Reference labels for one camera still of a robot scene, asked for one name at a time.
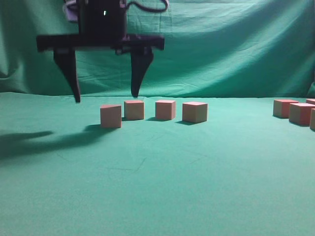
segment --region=cable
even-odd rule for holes
[[[169,0],[160,0],[160,1],[165,4],[165,8],[164,8],[164,9],[154,9],[154,8],[150,8],[150,7],[143,6],[143,5],[139,4],[139,3],[136,2],[136,1],[131,1],[131,2],[129,2],[129,3],[127,4],[126,10],[128,10],[129,7],[130,7],[132,4],[134,4],[134,5],[136,5],[138,8],[140,8],[140,9],[143,10],[143,11],[152,12],[152,13],[165,12],[165,11],[168,9]]]

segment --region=red-tinted cube face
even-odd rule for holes
[[[315,131],[315,109],[312,109],[312,112],[311,112],[310,129]]]
[[[296,103],[290,105],[289,120],[299,125],[310,125],[311,110],[315,105],[308,103]]]
[[[295,100],[277,99],[274,101],[273,115],[279,118],[289,118],[291,103],[299,103]]]
[[[122,106],[103,105],[100,108],[100,123],[103,128],[121,128]]]
[[[176,116],[176,102],[173,100],[159,100],[156,102],[156,119],[170,120]]]
[[[200,123],[208,118],[208,104],[201,102],[183,103],[183,121]]]
[[[139,100],[125,101],[124,114],[128,120],[144,119],[144,102]]]

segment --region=green tabletop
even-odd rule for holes
[[[1,236],[315,234],[315,132],[273,117],[275,98],[139,97],[144,120],[99,126],[130,99],[0,93]],[[207,122],[181,122],[188,101]]]

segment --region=cube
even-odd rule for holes
[[[306,103],[315,104],[315,99],[306,99]]]
[[[203,102],[183,103],[183,121],[200,123],[207,121],[208,104]]]
[[[102,105],[100,107],[100,125],[103,128],[121,128],[122,106]]]
[[[125,101],[124,114],[127,120],[144,119],[144,102],[140,100]]]
[[[156,119],[171,120],[176,116],[176,101],[159,100],[156,101]]]
[[[312,109],[312,112],[311,112],[310,129],[315,131],[315,109]]]
[[[291,103],[289,121],[298,125],[310,125],[313,108],[315,108],[315,104]]]
[[[299,103],[290,99],[274,100],[274,116],[279,118],[289,118],[289,109],[291,103]]]

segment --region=wooden block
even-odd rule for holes
[[[100,125],[103,128],[121,128],[122,106],[102,105],[100,107]]]
[[[144,102],[140,100],[125,101],[124,114],[127,120],[144,119]]]
[[[295,100],[276,99],[274,100],[274,116],[279,118],[289,118],[289,109],[291,103],[299,103]]]
[[[289,121],[299,125],[310,125],[313,108],[315,108],[315,104],[291,103]]]
[[[312,109],[312,112],[311,112],[310,129],[315,131],[315,109]]]
[[[171,120],[176,116],[176,101],[159,100],[156,101],[156,119]]]
[[[306,99],[306,103],[315,104],[315,99]]]
[[[183,121],[200,123],[208,119],[208,104],[203,102],[183,103]]]

